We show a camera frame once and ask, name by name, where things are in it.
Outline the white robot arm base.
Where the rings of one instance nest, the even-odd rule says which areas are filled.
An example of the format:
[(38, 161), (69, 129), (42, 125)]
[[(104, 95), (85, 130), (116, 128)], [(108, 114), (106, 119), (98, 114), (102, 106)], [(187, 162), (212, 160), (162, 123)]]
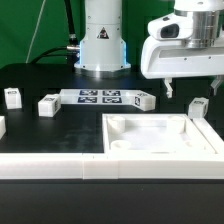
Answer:
[(85, 0), (85, 36), (74, 64), (77, 73), (115, 78), (130, 70), (121, 23), (122, 0)]

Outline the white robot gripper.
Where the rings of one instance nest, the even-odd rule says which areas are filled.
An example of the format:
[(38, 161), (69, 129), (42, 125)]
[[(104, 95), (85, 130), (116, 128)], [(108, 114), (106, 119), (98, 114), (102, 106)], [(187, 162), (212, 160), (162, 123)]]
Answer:
[(164, 78), (168, 98), (173, 97), (172, 78), (217, 76), (211, 83), (211, 95), (224, 82), (224, 37), (212, 47), (190, 49), (182, 41), (158, 41), (148, 37), (141, 55), (141, 73), (147, 79)]

